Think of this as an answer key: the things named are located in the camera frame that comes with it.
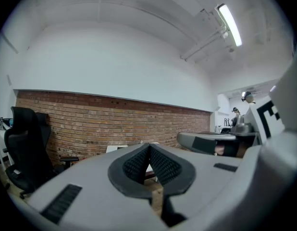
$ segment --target office chair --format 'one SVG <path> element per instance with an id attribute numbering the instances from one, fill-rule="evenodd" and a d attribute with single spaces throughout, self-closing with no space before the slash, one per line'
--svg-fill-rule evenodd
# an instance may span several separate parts
<path id="1" fill-rule="evenodd" d="M 46 181 L 58 175 L 70 166 L 70 162 L 79 161 L 78 157 L 62 157 L 65 166 L 54 168 L 45 150 L 47 144 L 46 115 L 41 115 L 28 108 L 11 107 L 13 127 L 4 134 L 8 153 L 15 164 L 6 169 L 11 182 L 24 190 L 20 193 L 32 193 Z"/>

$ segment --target person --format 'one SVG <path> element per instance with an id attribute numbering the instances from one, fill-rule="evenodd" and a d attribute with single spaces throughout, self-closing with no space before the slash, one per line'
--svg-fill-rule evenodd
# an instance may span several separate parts
<path id="1" fill-rule="evenodd" d="M 247 101 L 249 105 L 255 105 L 254 97 L 250 91 L 246 91 L 242 101 Z"/>
<path id="2" fill-rule="evenodd" d="M 249 91 L 246 91 L 244 99 L 249 103 L 250 105 L 254 105 L 254 98 L 252 94 Z M 235 126 L 237 117 L 240 116 L 239 110 L 234 107 L 232 112 L 235 113 L 235 117 L 232 119 L 233 126 Z M 220 142 L 215 146 L 215 155 L 225 155 L 225 156 L 236 156 L 242 158 L 247 150 L 248 147 L 251 145 L 244 143 L 244 142 L 238 142 L 238 143 L 226 143 L 226 142 Z"/>
<path id="3" fill-rule="evenodd" d="M 240 112 L 236 107 L 233 108 L 232 112 L 234 112 L 236 116 L 240 115 Z"/>

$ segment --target fluorescent light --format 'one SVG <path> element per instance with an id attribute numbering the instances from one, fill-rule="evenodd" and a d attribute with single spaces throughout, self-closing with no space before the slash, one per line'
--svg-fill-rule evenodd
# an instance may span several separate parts
<path id="1" fill-rule="evenodd" d="M 239 31 L 237 29 L 235 20 L 231 14 L 229 8 L 225 4 L 223 4 L 219 7 L 219 11 L 221 12 L 222 16 L 226 20 L 226 23 L 228 24 L 228 26 L 232 32 L 236 46 L 240 46 L 242 44 L 242 42 L 241 42 L 241 38 L 239 35 Z"/>
<path id="2" fill-rule="evenodd" d="M 274 89 L 275 89 L 275 86 L 273 86 L 270 91 L 273 91 Z"/>

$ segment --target black chair backrest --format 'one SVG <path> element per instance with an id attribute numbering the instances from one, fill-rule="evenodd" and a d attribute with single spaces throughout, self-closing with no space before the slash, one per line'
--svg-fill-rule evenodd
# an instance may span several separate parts
<path id="1" fill-rule="evenodd" d="M 44 148 L 46 148 L 46 145 L 50 136 L 50 132 L 51 132 L 51 127 L 46 122 L 48 114 L 41 113 L 41 112 L 36 112 L 35 114 L 37 115 L 38 124 L 39 124 L 39 127 L 41 128 Z"/>
<path id="2" fill-rule="evenodd" d="M 13 161 L 36 189 L 52 177 L 53 166 L 46 153 L 36 113 L 28 108 L 11 107 L 13 127 L 4 141 Z"/>

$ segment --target white machine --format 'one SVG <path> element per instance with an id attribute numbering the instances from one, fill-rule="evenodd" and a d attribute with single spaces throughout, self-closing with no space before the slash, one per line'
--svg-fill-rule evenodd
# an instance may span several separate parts
<path id="1" fill-rule="evenodd" d="M 45 231 L 253 229 L 297 175 L 297 99 L 288 95 L 297 91 L 297 54 L 276 86 L 266 110 L 257 107 L 253 116 L 263 145 L 243 159 L 134 145 L 84 160 L 40 187 L 28 205 L 14 203 Z M 271 116 L 282 117 L 284 131 L 271 129 Z M 161 218 L 141 184 L 148 163 L 164 188 Z"/>

